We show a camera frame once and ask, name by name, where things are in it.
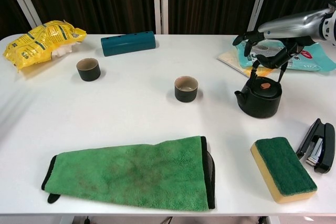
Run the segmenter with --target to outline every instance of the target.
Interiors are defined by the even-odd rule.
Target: blue package
[[[244,49],[245,42],[243,41],[238,46],[238,59],[242,68],[252,66],[257,59],[256,55],[264,55],[266,57],[274,56],[282,48],[282,42],[277,40],[264,40],[252,47],[251,53],[245,57]],[[336,63],[333,62],[323,51],[323,48],[318,44],[305,47],[300,54],[294,56],[288,61],[289,69],[305,70],[305,71],[322,71],[329,72],[336,69]]]

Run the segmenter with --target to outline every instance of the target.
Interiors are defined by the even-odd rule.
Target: yellow sponge
[[[286,138],[258,140],[251,152],[277,203],[308,199],[316,192],[316,184]]]

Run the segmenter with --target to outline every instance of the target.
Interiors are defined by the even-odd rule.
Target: stapler
[[[318,118],[310,126],[296,151],[299,159],[305,155],[310,145],[312,145],[312,148],[306,162],[314,166],[315,172],[327,173],[331,168],[335,155],[334,126],[330,123],[323,124]]]

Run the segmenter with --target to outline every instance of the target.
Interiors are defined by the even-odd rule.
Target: table leg
[[[260,216],[258,219],[258,224],[264,224],[267,216]]]
[[[278,216],[267,216],[266,224],[280,224]]]
[[[59,224],[72,224],[74,215],[63,215]]]

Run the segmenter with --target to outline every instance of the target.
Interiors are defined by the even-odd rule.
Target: plastic package
[[[221,54],[220,56],[218,56],[218,60],[227,64],[228,66],[232,67],[233,69],[237,70],[239,73],[242,73],[243,75],[245,75],[248,78],[251,75],[252,67],[242,68],[239,65],[238,51],[235,47],[233,47],[231,51],[225,52],[225,53]],[[272,71],[273,71],[273,69],[264,68],[264,67],[259,66],[256,74],[258,76],[265,77],[269,73],[271,73]]]
[[[274,40],[264,40],[252,47],[251,53],[245,57],[244,49],[245,42],[243,41],[237,47],[239,64],[243,68],[252,66],[257,59],[256,55],[264,55],[266,57],[274,56],[282,48],[282,42]],[[305,47],[300,54],[294,56],[288,61],[289,69],[305,70],[305,71],[322,71],[329,72],[336,68],[334,63],[323,51],[323,48],[318,44]]]
[[[51,60],[52,55],[61,56],[71,51],[71,45],[82,42],[85,37],[84,30],[74,28],[67,22],[54,20],[35,27],[9,43],[4,56],[20,70]]]

